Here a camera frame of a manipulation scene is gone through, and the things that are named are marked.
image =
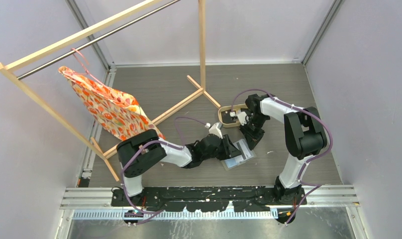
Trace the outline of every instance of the clothing rack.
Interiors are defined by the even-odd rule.
[[[17,71],[33,62],[36,62],[36,61],[42,59],[43,57],[46,57],[52,53],[55,53],[64,47],[67,47],[81,39],[86,38],[89,35],[99,32],[99,31],[115,24],[116,22],[124,20],[125,18],[127,18],[137,12],[140,12],[160,1],[161,0],[145,0],[139,4],[136,4],[122,12],[119,12],[105,20],[102,20],[92,26],[89,26],[71,36],[68,36],[56,43],[53,43],[39,51],[36,51],[36,52],[34,52],[28,56],[25,56],[17,61],[14,61],[10,64],[4,65],[0,62],[0,72],[6,78],[11,80],[16,86],[18,86],[22,91],[24,91],[25,94],[27,94],[31,99],[33,99],[37,104],[39,104],[44,110],[46,110],[52,117],[54,117],[58,122],[60,122],[66,129],[68,129],[80,141],[82,141],[96,155],[98,155],[106,163],[106,165],[108,166],[112,175],[115,177],[116,181],[119,181],[119,177],[117,176],[117,174],[111,167],[110,163],[108,162],[108,159],[116,154],[116,145],[114,147],[112,147],[111,149],[109,149],[108,151],[102,152],[95,140],[92,139],[93,144],[91,144],[89,139],[85,138],[79,131],[77,131],[77,129],[75,127],[73,127],[68,121],[66,121],[66,119],[63,116],[61,116],[57,111],[55,111],[53,108],[51,108],[47,104],[47,102],[45,102],[37,93],[35,93],[31,88],[29,88],[25,83],[22,82],[22,80],[24,78],[31,76],[32,74],[39,72],[39,71],[43,70],[44,68],[62,60],[68,56],[73,55],[75,53],[75,51],[71,50],[71,51],[69,51],[51,61],[48,61],[48,62],[40,65],[39,67],[36,67],[36,68],[30,70],[29,72],[26,72],[25,74],[22,74],[20,76],[16,76],[14,74],[14,71]],[[106,37],[113,35],[119,31],[127,28],[128,26],[131,26],[131,25],[145,19],[146,17],[151,16],[151,15],[155,14],[156,12],[159,12],[159,11],[167,8],[168,6],[171,6],[179,1],[180,0],[173,0],[145,15],[142,15],[141,17],[139,17],[137,19],[134,19],[120,27],[117,27],[117,28],[95,38],[92,41],[85,43],[84,45],[77,47],[76,50],[82,50],[88,46],[91,46],[94,43],[96,43],[100,40],[103,40]],[[197,88],[197,90],[194,93],[190,94],[185,99],[183,99],[182,101],[180,101],[179,103],[177,103],[176,105],[174,105],[173,107],[171,107],[170,109],[168,109],[167,111],[165,111],[164,113],[162,113],[161,115],[159,115],[157,118],[155,118],[152,121],[154,125],[158,125],[159,123],[161,123],[162,121],[164,121],[165,119],[167,119],[168,117],[170,117],[171,115],[176,113],[178,110],[180,110],[181,108],[183,108],[184,106],[186,106],[187,104],[189,104],[190,102],[192,102],[193,100],[195,100],[196,98],[198,98],[201,95],[206,96],[207,99],[209,99],[213,103],[213,105],[215,105],[217,108],[220,108],[220,104],[206,91],[206,85],[205,85],[205,0],[198,0],[198,12],[199,12],[199,28],[200,28],[199,34],[200,34],[200,72],[201,72],[200,82],[201,82],[201,85],[198,84],[190,76],[187,76],[187,79],[189,80],[189,82],[191,82]]]

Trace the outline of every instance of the white wall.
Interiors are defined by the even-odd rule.
[[[0,62],[11,63],[79,30],[62,0],[0,1]],[[103,79],[92,49],[83,54]],[[62,65],[81,71],[69,57],[24,82],[87,135],[93,118],[57,72]],[[74,185],[84,152],[83,143],[0,73],[0,238],[54,237],[60,201],[65,187]]]
[[[77,4],[88,23],[94,24],[141,1],[77,0]],[[167,2],[161,1],[150,9]],[[206,60],[301,61],[332,2],[206,0]],[[115,64],[196,63],[198,29],[198,1],[181,0],[108,37],[102,47],[106,45],[105,55]]]
[[[345,1],[307,70],[373,238],[402,238],[402,0]]]

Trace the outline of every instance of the hanging garment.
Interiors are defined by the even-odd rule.
[[[93,117],[117,138],[125,140],[149,129],[155,129],[164,138],[134,96],[103,86],[66,66],[60,67],[59,72],[68,79]]]

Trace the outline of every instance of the scratched metal surface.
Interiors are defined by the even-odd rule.
[[[191,75],[199,81],[197,66],[180,67],[133,67],[118,68],[113,87],[130,93],[139,101],[150,119],[154,119],[195,91],[186,79]],[[229,106],[241,91],[259,88],[275,94],[280,99],[301,107],[315,106],[308,79],[301,64],[274,65],[227,65],[207,66],[207,90],[222,105]],[[245,102],[246,93],[237,104]],[[181,144],[173,120],[177,116],[191,116],[203,121],[218,121],[217,108],[200,96],[176,114],[158,125],[160,131],[172,143]],[[206,129],[193,121],[179,123],[185,143],[192,143],[207,135]],[[269,120],[264,124],[264,138],[255,148],[256,158],[226,171],[218,160],[210,159],[193,169],[182,169],[173,164],[157,164],[143,175],[143,186],[227,186],[227,185],[273,185],[286,163],[288,152],[285,146],[283,124]],[[235,142],[243,137],[237,128],[223,130]],[[99,140],[106,151],[119,143],[107,131]],[[116,172],[120,172],[117,155],[110,159]],[[340,184],[333,157],[325,156],[314,161],[303,178],[313,183]],[[96,158],[90,187],[118,186],[106,165]]]
[[[73,220],[68,239],[354,239],[345,208],[300,208],[288,227],[275,220],[121,221]]]

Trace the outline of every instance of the silver metal pole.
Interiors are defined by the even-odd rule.
[[[156,12],[158,12],[158,11],[160,11],[160,10],[163,10],[163,9],[167,8],[168,6],[173,5],[173,4],[175,4],[175,3],[179,2],[179,1],[180,1],[180,0],[173,0],[173,1],[171,1],[171,2],[169,2],[169,3],[167,3],[167,4],[165,4],[165,5],[163,5],[163,6],[161,6],[161,7],[159,7],[159,8],[157,8],[157,9],[155,9],[155,10],[153,10],[153,11],[151,11],[151,12],[145,14],[145,15],[140,16],[139,18],[137,18],[137,19],[135,19],[135,20],[133,20],[133,21],[130,21],[130,22],[128,22],[128,23],[126,23],[126,24],[124,24],[124,25],[118,27],[118,28],[113,29],[113,30],[110,31],[110,32],[107,32],[107,33],[105,33],[105,34],[103,34],[103,35],[97,37],[96,39],[94,39],[94,40],[92,40],[92,41],[89,41],[89,42],[85,43],[84,45],[82,45],[82,46],[76,48],[76,50],[79,51],[79,50],[82,50],[82,49],[84,49],[84,48],[86,48],[86,47],[88,47],[88,46],[91,46],[91,45],[93,45],[94,43],[96,43],[96,42],[98,42],[98,41],[101,41],[101,40],[105,39],[106,37],[108,37],[108,36],[110,36],[110,35],[112,35],[112,34],[115,34],[115,33],[117,33],[118,31],[120,31],[120,30],[122,30],[122,29],[125,29],[125,28],[127,28],[127,27],[133,25],[134,23],[137,23],[137,22],[141,21],[142,19],[144,19],[144,18],[146,18],[146,17],[148,17],[148,16],[151,16],[151,15],[155,14]],[[51,66],[51,65],[53,65],[54,63],[56,63],[56,62],[58,62],[58,61],[60,61],[60,60],[62,60],[62,59],[64,59],[64,58],[66,58],[66,57],[68,57],[68,56],[70,56],[70,55],[72,55],[72,54],[74,54],[74,53],[75,53],[75,51],[74,51],[74,50],[71,50],[70,52],[65,53],[65,54],[63,54],[63,55],[61,55],[61,56],[59,56],[59,57],[57,57],[57,58],[55,58],[55,59],[53,59],[53,60],[51,60],[51,61],[45,63],[45,64],[43,64],[43,65],[41,65],[41,66],[39,66],[39,67],[37,67],[37,68],[34,68],[33,70],[31,70],[31,71],[29,71],[29,72],[27,72],[27,73],[25,73],[25,74],[23,74],[23,75],[21,75],[21,76],[19,76],[19,77],[18,77],[18,80],[22,80],[22,79],[24,79],[24,78],[26,78],[26,77],[28,77],[28,76],[30,76],[30,75],[36,73],[36,72],[39,72],[39,71],[43,70],[44,68],[46,68],[46,67],[48,67],[48,66]]]

